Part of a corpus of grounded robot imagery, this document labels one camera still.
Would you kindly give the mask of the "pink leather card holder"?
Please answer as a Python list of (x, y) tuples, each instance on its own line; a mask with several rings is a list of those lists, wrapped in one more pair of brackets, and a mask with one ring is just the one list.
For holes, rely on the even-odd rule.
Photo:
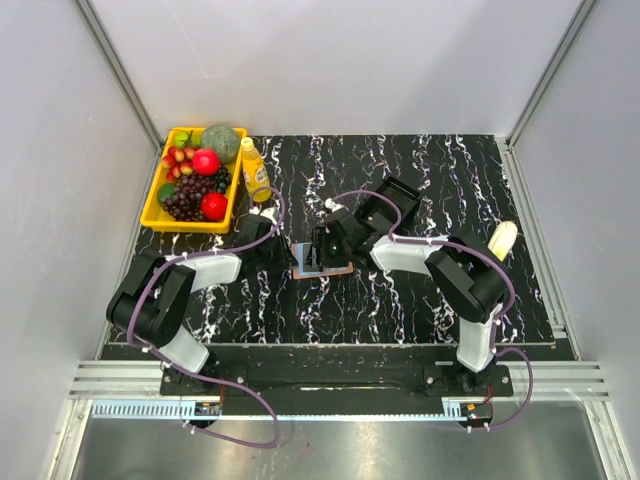
[(354, 272), (353, 264), (348, 262), (343, 267), (321, 267), (316, 263), (307, 265), (305, 263), (311, 247), (309, 243), (294, 243), (291, 251), (296, 259), (297, 265), (292, 268), (292, 276), (296, 280), (347, 275)]

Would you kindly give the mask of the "black card box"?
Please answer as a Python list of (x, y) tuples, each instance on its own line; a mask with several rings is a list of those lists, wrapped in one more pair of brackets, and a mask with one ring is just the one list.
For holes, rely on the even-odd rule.
[[(397, 234), (407, 233), (413, 225), (419, 209), (420, 192), (394, 177), (383, 180), (375, 192), (390, 200), (400, 211), (401, 222), (394, 232)], [(355, 217), (379, 233), (387, 233), (397, 221), (394, 208), (381, 198), (371, 195), (368, 195), (360, 203), (356, 209)]]

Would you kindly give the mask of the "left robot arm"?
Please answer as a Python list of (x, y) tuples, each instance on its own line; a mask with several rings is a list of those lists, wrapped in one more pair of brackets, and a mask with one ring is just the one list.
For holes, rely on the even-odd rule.
[(282, 217), (275, 207), (254, 207), (240, 221), (234, 246), (180, 256), (150, 251), (134, 261), (111, 298), (106, 319), (143, 348), (182, 367), (182, 383), (193, 394), (213, 390), (217, 372), (209, 350), (183, 325), (191, 295), (239, 281), (269, 267), (297, 264), (279, 233)]

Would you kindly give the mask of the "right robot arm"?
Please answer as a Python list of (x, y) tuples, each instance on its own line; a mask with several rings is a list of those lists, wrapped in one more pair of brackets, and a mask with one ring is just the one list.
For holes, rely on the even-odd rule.
[(511, 221), (499, 223), (489, 241), (473, 233), (458, 236), (397, 235), (409, 214), (391, 206), (367, 216), (337, 204), (311, 230), (306, 263), (321, 270), (350, 263), (384, 272), (404, 271), (430, 277), (459, 319), (455, 375), (469, 396), (491, 382), (487, 367), (496, 358), (497, 323), (515, 301), (504, 260), (518, 236)]

